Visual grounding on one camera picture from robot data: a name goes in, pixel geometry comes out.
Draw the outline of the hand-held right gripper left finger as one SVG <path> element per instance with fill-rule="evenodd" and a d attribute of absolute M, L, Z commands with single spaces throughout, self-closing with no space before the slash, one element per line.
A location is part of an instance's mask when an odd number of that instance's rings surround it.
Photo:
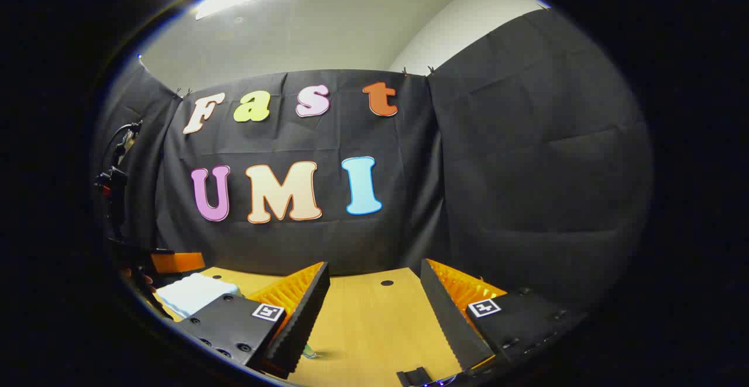
<path fill-rule="evenodd" d="M 329 286 L 328 263 L 319 262 L 248 296 L 220 293 L 176 327 L 233 363 L 287 379 Z"/>

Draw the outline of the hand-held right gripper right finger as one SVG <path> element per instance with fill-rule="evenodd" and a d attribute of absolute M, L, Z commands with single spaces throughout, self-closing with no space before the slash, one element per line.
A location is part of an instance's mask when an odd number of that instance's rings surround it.
<path fill-rule="evenodd" d="M 420 282 L 465 373 L 508 373 L 541 355 L 586 314 L 527 287 L 504 290 L 432 259 Z"/>

